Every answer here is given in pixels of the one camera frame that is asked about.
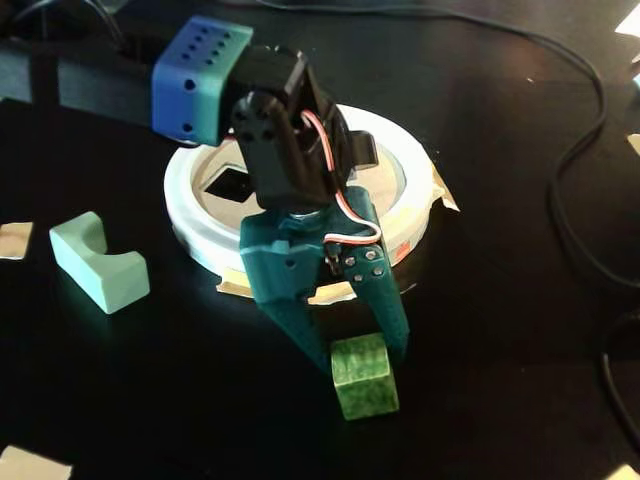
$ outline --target green cube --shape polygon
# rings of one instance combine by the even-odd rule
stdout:
[[[333,342],[331,370],[345,419],[372,417],[400,408],[381,333]]]

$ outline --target black wire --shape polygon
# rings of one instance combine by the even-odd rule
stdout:
[[[640,326],[640,311],[620,317],[605,333],[600,347],[598,366],[605,391],[611,405],[613,406],[616,418],[624,430],[624,433],[627,435],[627,438],[631,442],[631,445],[640,455],[640,429],[638,429],[638,425],[622,400],[620,391],[613,379],[611,362],[609,359],[609,344],[611,343],[611,340],[615,335],[619,335],[631,326]]]
[[[102,2],[100,0],[83,0],[83,1],[84,3],[89,5],[91,8],[93,8],[96,14],[102,19],[103,23],[106,25],[107,29],[109,30],[109,33],[111,34],[111,38],[113,38],[113,41],[118,46],[118,48],[123,51],[126,50],[127,39],[124,33],[122,33],[122,30],[120,30],[120,27],[118,26],[118,22],[116,22],[115,17],[109,12],[107,12]]]
[[[33,13],[56,3],[60,3],[60,1],[61,0],[39,0],[37,2],[33,2],[31,5],[23,8],[20,12],[15,14],[11,18],[10,23],[19,23]]]
[[[62,0],[38,0],[36,2],[33,2],[31,5],[25,7],[20,12],[15,14],[11,18],[10,23],[11,24],[19,23],[24,19],[26,19],[27,17],[38,12],[39,10],[42,10],[43,8],[49,7],[57,3],[61,3],[61,1]],[[100,0],[82,0],[82,2],[88,5],[89,7],[91,7],[94,10],[94,12],[98,15],[98,17],[100,17],[102,22],[107,27],[107,30],[109,31],[109,35],[111,36],[113,42],[116,44],[116,47],[121,51],[126,50],[127,49],[126,37],[124,33],[122,33],[122,30],[120,30],[120,27],[118,26],[118,23],[116,22],[114,16],[111,15],[109,12],[107,12],[102,2],[100,2]]]
[[[429,5],[396,5],[382,4],[371,6],[348,6],[348,5],[322,5],[322,4],[301,4],[290,5],[283,3],[275,3],[269,0],[256,0],[259,5],[275,8],[278,10],[298,11],[298,12],[316,12],[316,13],[335,13],[335,14],[353,14],[353,15],[398,15],[398,16],[419,16],[427,19],[450,19],[472,23],[481,27],[487,27],[494,30],[517,35],[526,38],[543,48],[551,50],[563,60],[569,62],[580,72],[587,76],[597,97],[598,111],[596,118],[593,120],[589,128],[582,136],[568,148],[557,160],[554,165],[553,173],[549,180],[547,190],[547,200],[549,203],[549,212],[551,220],[555,226],[555,230],[568,249],[574,253],[578,253],[586,260],[595,270],[609,281],[622,285],[624,287],[638,289],[640,281],[623,277],[613,272],[609,267],[602,263],[587,247],[584,241],[578,236],[574,228],[569,222],[567,212],[562,200],[560,192],[560,184],[562,177],[572,163],[583,153],[593,142],[599,137],[605,124],[607,116],[607,95],[604,89],[602,77],[594,65],[582,55],[563,45],[553,38],[545,35],[525,30],[488,18],[469,15],[466,13],[449,10],[447,8],[434,7]]]

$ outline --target paper scrap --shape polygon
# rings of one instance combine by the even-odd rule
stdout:
[[[451,195],[451,192],[449,191],[449,187],[447,187],[447,185],[444,183],[444,180],[440,176],[440,172],[438,172],[435,165],[433,165],[433,183],[435,183],[437,186],[439,186],[444,190],[444,194],[441,197],[443,205],[450,210],[455,210],[456,212],[460,212],[460,208],[458,207],[458,204],[456,203],[456,201],[453,198],[453,195]]]
[[[32,222],[0,226],[0,259],[22,260],[27,253],[32,230]]]
[[[247,274],[230,268],[225,269],[222,273],[222,282],[216,285],[216,290],[220,293],[253,298]],[[309,305],[331,305],[335,302],[351,300],[355,296],[349,282],[340,282],[318,287],[316,294],[309,299],[308,303]]]
[[[607,477],[607,480],[638,480],[640,479],[640,475],[638,475],[633,468],[629,465],[623,465],[618,470],[616,470],[611,476]]]
[[[68,480],[72,467],[8,446],[0,457],[0,480]]]
[[[634,8],[631,13],[625,18],[620,25],[616,28],[616,33],[622,33],[624,35],[633,35],[640,38],[640,4]],[[636,55],[631,63],[637,63],[640,60],[640,53]]]
[[[633,133],[627,137],[627,141],[631,144],[633,149],[638,155],[640,155],[640,134]]]

